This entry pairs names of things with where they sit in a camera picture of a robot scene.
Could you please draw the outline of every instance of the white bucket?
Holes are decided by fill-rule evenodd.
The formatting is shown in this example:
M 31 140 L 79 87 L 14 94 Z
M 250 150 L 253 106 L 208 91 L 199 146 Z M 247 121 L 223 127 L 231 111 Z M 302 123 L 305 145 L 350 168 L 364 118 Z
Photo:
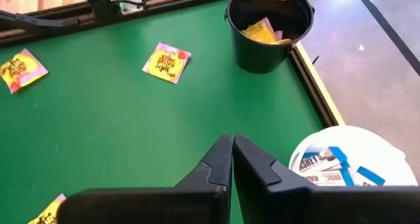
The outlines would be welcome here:
M 291 155 L 289 169 L 298 172 L 305 152 L 339 147 L 350 165 L 364 166 L 385 179 L 384 185 L 415 185 L 417 180 L 406 162 L 406 155 L 382 137 L 359 127 L 341 125 L 309 135 Z

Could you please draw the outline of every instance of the green table surface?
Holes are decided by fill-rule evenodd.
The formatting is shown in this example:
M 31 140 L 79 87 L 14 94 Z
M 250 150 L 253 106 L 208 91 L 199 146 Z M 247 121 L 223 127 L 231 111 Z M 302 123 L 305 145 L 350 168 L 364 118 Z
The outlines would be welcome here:
M 221 133 L 287 165 L 320 119 L 289 60 L 265 75 L 236 65 L 227 4 L 1 49 L 0 62 L 25 47 L 50 72 L 13 95 L 0 84 L 2 223 L 27 223 L 60 193 L 172 187 Z M 177 85 L 142 71 L 158 42 L 192 53 Z M 232 194 L 231 223 L 243 223 Z

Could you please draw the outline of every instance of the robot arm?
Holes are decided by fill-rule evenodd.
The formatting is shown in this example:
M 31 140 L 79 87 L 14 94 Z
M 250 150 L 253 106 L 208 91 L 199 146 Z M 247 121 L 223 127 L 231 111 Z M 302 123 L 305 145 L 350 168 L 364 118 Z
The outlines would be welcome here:
M 126 0 L 87 0 L 93 10 L 94 17 L 98 20 L 109 20 L 121 15 L 119 4 L 126 2 L 137 7 L 143 7 L 146 3 L 141 0 L 139 3 Z M 26 14 L 13 14 L 0 11 L 0 26 L 11 29 L 21 29 L 34 34 L 61 30 L 62 28 L 76 26 L 79 24 L 77 17 L 65 20 L 45 20 L 35 18 Z

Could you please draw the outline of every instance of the black bucket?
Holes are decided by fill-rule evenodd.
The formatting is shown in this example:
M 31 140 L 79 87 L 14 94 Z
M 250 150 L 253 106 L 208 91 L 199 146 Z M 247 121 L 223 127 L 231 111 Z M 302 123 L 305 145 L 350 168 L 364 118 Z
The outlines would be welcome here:
M 244 36 L 241 31 L 268 17 L 274 31 L 283 31 L 291 41 L 282 45 L 264 44 Z M 311 29 L 314 9 L 307 0 L 230 0 L 225 19 L 229 19 L 236 62 L 253 73 L 268 73 L 287 57 L 292 44 Z

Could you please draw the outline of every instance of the gray floor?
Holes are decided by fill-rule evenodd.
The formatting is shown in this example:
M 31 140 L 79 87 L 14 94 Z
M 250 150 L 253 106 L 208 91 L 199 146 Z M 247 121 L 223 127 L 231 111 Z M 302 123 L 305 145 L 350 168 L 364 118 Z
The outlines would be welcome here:
M 360 0 L 309 1 L 315 23 L 303 45 L 320 56 L 315 67 L 345 122 L 403 150 L 420 180 L 420 77 Z M 372 1 L 420 58 L 420 0 Z

